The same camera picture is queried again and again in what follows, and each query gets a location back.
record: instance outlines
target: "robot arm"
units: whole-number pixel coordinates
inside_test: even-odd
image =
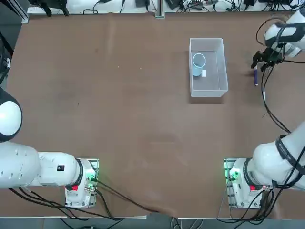
[[[98,159],[75,159],[62,152],[37,152],[9,142],[20,130],[19,103],[0,88],[0,188],[64,186],[65,204],[88,208],[96,203]]]
[[[259,62],[267,62],[261,68],[263,71],[280,63],[284,55],[293,58],[305,50],[305,9],[295,12],[285,23],[273,24],[266,31],[264,42],[267,48],[254,55],[251,68]]]
[[[305,50],[305,9],[295,12],[286,23],[273,24],[264,35],[266,50],[257,52],[253,57],[254,68],[258,62],[266,62],[261,70],[274,66],[283,60],[284,55],[295,57]],[[281,136],[274,142],[259,145],[252,158],[239,158],[230,170],[238,208],[259,208],[262,194],[256,199],[256,205],[250,206],[255,197],[264,188],[283,185],[291,173],[288,183],[291,188],[305,191],[305,156],[296,164],[305,145],[305,122],[287,136]]]

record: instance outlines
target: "brown table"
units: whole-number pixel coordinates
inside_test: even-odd
[[[14,142],[98,157],[101,179],[135,201],[173,216],[215,218],[225,186],[223,159],[249,157],[257,145],[281,134],[263,117],[250,69],[252,56],[263,49],[255,42],[256,30],[269,17],[261,12],[168,14],[165,20],[132,14],[33,17],[20,31],[8,80],[8,92],[24,115]],[[191,37],[224,40],[229,91],[220,103],[189,97]],[[304,85],[304,66],[283,63],[267,86],[270,109],[291,129],[304,119]],[[63,188],[36,190],[63,203]],[[1,216],[61,215],[7,190],[0,195],[10,206],[0,208]],[[147,214],[105,196],[115,216]],[[303,219],[304,199],[305,193],[285,191],[273,217]],[[92,211],[103,209],[99,204]],[[227,205],[221,217],[229,217]]]

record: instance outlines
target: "black cable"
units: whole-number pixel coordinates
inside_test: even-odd
[[[39,205],[42,205],[42,206],[46,206],[46,207],[50,207],[50,208],[65,208],[65,209],[71,209],[71,210],[75,210],[75,211],[80,211],[80,212],[83,212],[83,213],[87,213],[87,214],[90,214],[90,215],[94,215],[94,216],[99,216],[99,217],[111,219],[111,218],[108,217],[108,216],[103,216],[103,215],[101,215],[101,214],[97,214],[97,213],[94,213],[94,212],[89,212],[89,211],[82,210],[82,209],[79,209],[79,208],[71,208],[71,207],[63,206],[63,205],[59,205],[58,207],[57,207],[57,206],[48,205],[48,204],[45,204],[45,203],[41,203],[41,202],[38,202],[38,201],[35,201],[35,200],[32,200],[32,199],[29,199],[29,198],[23,196],[22,194],[20,194],[19,192],[17,192],[16,190],[14,190],[14,189],[12,189],[12,188],[9,188],[9,190],[10,190],[11,192],[13,192],[14,194],[16,194],[17,196],[19,196],[20,198],[26,200],[26,201],[29,201],[29,202],[32,202],[32,203],[35,203],[35,204],[39,204]]]
[[[260,41],[258,40],[258,38],[257,38],[258,33],[259,33],[259,31],[261,30],[261,28],[262,28],[263,25],[265,25],[267,22],[272,21],[272,20],[274,20],[274,19],[278,19],[278,20],[280,20],[280,21],[282,21],[282,22],[286,22],[283,18],[280,18],[280,17],[273,17],[273,18],[267,19],[263,24],[260,25],[260,27],[258,27],[258,30],[257,30],[256,35],[255,35],[255,38],[256,38],[257,43],[259,43],[259,44],[261,44],[261,45],[264,46],[264,44],[263,44],[262,42],[260,42]]]
[[[154,10],[157,12],[157,8],[156,8],[156,6],[155,6],[153,0],[152,0],[152,5],[153,5]]]
[[[121,10],[120,10],[120,13],[122,13],[123,6],[124,6],[125,1],[126,1],[126,0],[122,0],[122,7],[121,7]]]
[[[262,193],[264,192],[264,190],[260,191],[255,197],[254,199],[251,201],[251,203],[249,204],[249,207],[246,209],[246,211],[244,212],[244,214],[239,218],[239,219],[233,219],[234,221],[232,222],[228,222],[228,221],[223,221],[221,219],[217,219],[218,221],[222,222],[222,223],[237,223],[240,221],[243,221],[244,217],[246,216],[247,212],[250,210],[251,205],[254,203],[254,201],[256,200],[256,198],[258,198]]]
[[[101,3],[101,1],[98,1],[97,3],[94,4],[93,8],[92,9],[84,9],[82,11],[82,14],[84,15],[86,11],[92,11],[93,14],[98,14],[99,12],[95,9],[96,5]]]
[[[58,205],[59,207],[60,207],[60,206],[63,207],[63,205],[61,205],[61,204],[59,204],[59,203],[56,203],[56,202],[54,202],[54,201],[48,201],[48,200],[46,200],[46,199],[43,198],[42,196],[38,195],[36,192],[31,191],[31,193],[33,193],[34,195],[38,196],[39,198],[36,198],[36,197],[33,197],[33,196],[27,194],[22,188],[19,188],[19,190],[20,190],[25,196],[27,196],[27,197],[29,197],[29,198],[31,198],[31,199],[35,199],[35,200],[40,200],[40,201],[43,201],[43,202],[47,202],[47,203],[49,203],[49,204],[51,204],[51,205],[53,205],[53,206],[55,206],[55,204],[56,204],[56,205]],[[58,207],[56,207],[56,208],[57,208],[59,211],[61,211],[65,216],[67,216],[67,217],[69,217],[69,218],[71,218],[71,219],[78,219],[78,220],[80,220],[80,221],[87,221],[87,220],[88,220],[88,219],[81,219],[81,218],[77,217],[76,215],[74,215],[74,213],[73,213],[70,209],[67,209],[67,210],[68,210],[74,217],[69,216],[66,212],[64,212],[64,211],[61,210],[60,208],[58,208]]]
[[[107,212],[108,216],[115,220],[115,218],[113,217],[113,215],[112,215],[111,212],[109,211],[109,208],[108,208],[108,206],[107,206],[107,203],[106,203],[106,200],[105,200],[103,194],[102,194],[99,190],[97,190],[97,189],[95,190],[95,192],[101,197],[101,199],[102,199],[102,201],[103,201],[103,203],[104,203],[104,206],[105,206],[105,209],[106,209],[106,212]]]
[[[121,223],[124,219],[121,219],[120,221],[117,221],[116,223],[112,224],[110,227],[107,227],[106,229],[110,229],[112,227],[114,227],[115,225]]]
[[[116,191],[116,190],[113,189],[112,187],[106,185],[105,183],[103,183],[103,182],[101,182],[101,181],[99,181],[99,180],[97,180],[97,179],[92,178],[91,181],[98,182],[99,184],[101,184],[101,185],[105,186],[106,188],[110,189],[112,192],[114,192],[114,193],[117,194],[118,196],[122,197],[123,199],[125,199],[125,200],[127,200],[127,201],[133,203],[134,205],[136,205],[136,206],[138,206],[138,207],[140,207],[140,208],[142,208],[142,209],[144,209],[144,210],[146,210],[146,211],[158,212],[158,211],[156,211],[156,210],[149,209],[149,208],[147,208],[147,207],[145,207],[145,206],[143,206],[143,205],[141,205],[141,204],[139,204],[139,203],[133,201],[132,199],[130,199],[130,198],[124,196],[123,194],[119,193],[118,191]]]
[[[214,4],[213,0],[211,0],[211,3],[212,3],[212,5],[213,5],[213,9],[214,9],[214,11],[216,12],[216,6],[215,6],[215,4]]]
[[[274,69],[274,66],[271,68],[271,71],[269,72],[269,75],[267,76],[267,78],[269,78],[269,76],[271,75],[272,71]],[[266,103],[266,99],[265,99],[265,92],[264,92],[264,87],[263,87],[263,81],[264,81],[264,74],[265,74],[266,69],[264,69],[263,71],[263,75],[262,75],[262,81],[261,81],[261,93],[263,96],[263,102],[264,102],[264,106],[265,109],[267,111],[267,113],[269,114],[270,118],[272,119],[272,121],[283,131],[287,132],[287,133],[291,133],[290,130],[281,122],[279,121],[279,119],[271,112],[271,110],[269,109],[267,103]]]
[[[203,9],[205,9],[206,11],[210,12],[205,6],[202,6]]]
[[[236,228],[238,228],[238,227],[240,227],[243,223],[245,223],[246,221],[244,221],[244,222],[241,222],[240,224],[238,224],[237,226],[235,226],[234,227],[234,229],[236,229]]]
[[[179,222],[178,222],[178,220],[177,220],[177,218],[176,218],[176,217],[174,217],[174,220],[176,220],[176,222],[177,222],[177,224],[178,224],[179,229],[181,229],[181,226],[180,226],[180,224],[179,224]]]
[[[265,7],[262,11],[264,11],[265,9],[267,9],[268,6],[269,6],[269,3],[266,5],[266,7]]]
[[[283,60],[283,62],[290,62],[290,63],[305,63],[305,62],[300,62],[300,61],[289,61],[289,60]]]
[[[75,229],[74,227],[70,226],[68,223],[66,223],[62,218],[60,218],[60,220],[70,229]]]
[[[1,59],[0,59],[0,71],[2,69],[2,65],[3,65],[3,60],[4,60],[4,43],[2,42],[1,38],[0,38],[0,43],[1,43]]]

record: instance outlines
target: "purple marker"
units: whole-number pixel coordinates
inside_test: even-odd
[[[254,85],[257,86],[257,66],[254,67]]]

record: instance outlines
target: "transparent container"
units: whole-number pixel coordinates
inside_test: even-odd
[[[197,53],[204,55],[206,61],[200,76],[193,75],[193,57]],[[228,91],[224,43],[221,38],[191,38],[189,67],[191,97],[221,97]]]

